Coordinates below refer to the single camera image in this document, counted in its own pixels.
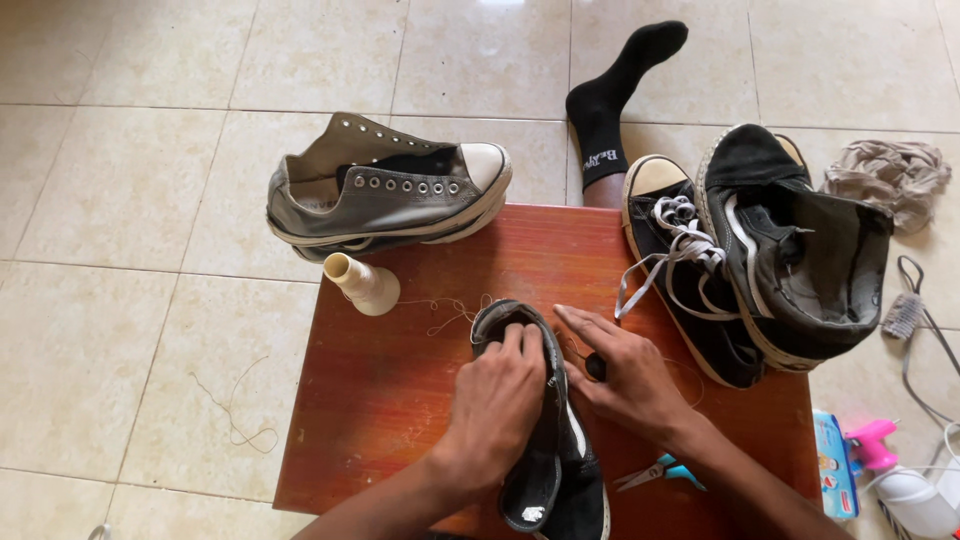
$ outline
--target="hand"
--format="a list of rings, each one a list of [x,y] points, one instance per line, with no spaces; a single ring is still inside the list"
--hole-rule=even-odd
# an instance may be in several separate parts
[[[657,347],[647,338],[619,328],[597,313],[554,306],[554,312],[607,362],[607,380],[592,382],[566,363],[570,385],[600,416],[650,442],[676,452],[691,428],[707,419],[686,403]]]
[[[536,325],[509,325],[457,375],[450,426],[428,458],[468,498],[499,485],[540,417],[546,365]]]

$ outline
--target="leg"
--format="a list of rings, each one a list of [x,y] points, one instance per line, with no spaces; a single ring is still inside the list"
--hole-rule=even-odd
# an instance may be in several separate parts
[[[623,205],[623,179],[626,173],[613,173],[584,188],[584,206],[618,209]]]
[[[570,90],[566,114],[577,131],[584,160],[584,205],[619,208],[629,163],[620,141],[620,113],[648,69],[674,55],[686,26],[667,21],[634,32],[603,75]]]

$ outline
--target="black high-top sneaker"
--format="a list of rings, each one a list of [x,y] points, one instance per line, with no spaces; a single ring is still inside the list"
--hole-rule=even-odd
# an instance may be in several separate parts
[[[646,156],[627,172],[623,227],[638,263],[623,276],[617,299],[622,317],[655,286],[697,364],[711,379],[749,388],[763,377],[761,353],[723,278],[725,255],[700,227],[693,183],[677,163]],[[623,305],[627,276],[642,268],[646,283]]]
[[[694,199],[727,256],[750,336],[771,366],[808,371],[876,327],[893,217],[812,190],[766,129],[726,130],[708,148]]]
[[[567,400],[564,356],[553,330],[533,307],[498,300],[473,321],[473,353],[480,356],[488,343],[502,341],[512,323],[540,327],[546,386],[527,448],[500,490],[500,513],[514,530],[539,538],[607,540],[607,492],[583,424]]]
[[[503,208],[510,156],[488,142],[433,142],[337,112],[270,180],[267,223],[302,258],[323,262],[469,236]]]

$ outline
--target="thread spool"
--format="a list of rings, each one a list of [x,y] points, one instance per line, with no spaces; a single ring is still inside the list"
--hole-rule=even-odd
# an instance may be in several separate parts
[[[364,315],[382,315],[393,309],[400,298],[400,281],[393,272],[342,253],[326,258],[324,275],[336,283]]]

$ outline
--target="red-brown wooden surface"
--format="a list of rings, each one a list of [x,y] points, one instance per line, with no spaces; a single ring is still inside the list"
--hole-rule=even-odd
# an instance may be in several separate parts
[[[454,298],[471,311],[484,293],[551,311],[567,304],[612,320],[620,276],[634,263],[620,226],[607,209],[507,205],[484,230],[445,245],[416,245],[364,259],[392,270],[401,301]],[[324,282],[317,300],[274,507],[320,514],[403,469],[444,433],[453,380],[472,360],[470,322],[460,318],[435,336],[427,329],[456,315],[449,301],[397,305],[367,317]],[[656,294],[623,321],[665,356],[693,367],[706,385],[697,409],[773,474],[820,503],[816,449],[806,375],[770,371],[756,387],[716,384],[697,368]],[[562,344],[568,344],[564,330]],[[582,343],[581,353],[589,348]],[[696,377],[667,364],[692,402]],[[610,494],[616,538],[727,538],[735,530],[710,493],[681,479],[657,479],[615,493],[610,481],[652,465],[658,449],[595,417],[578,401]],[[529,538],[497,515],[495,493],[437,524],[478,539]]]

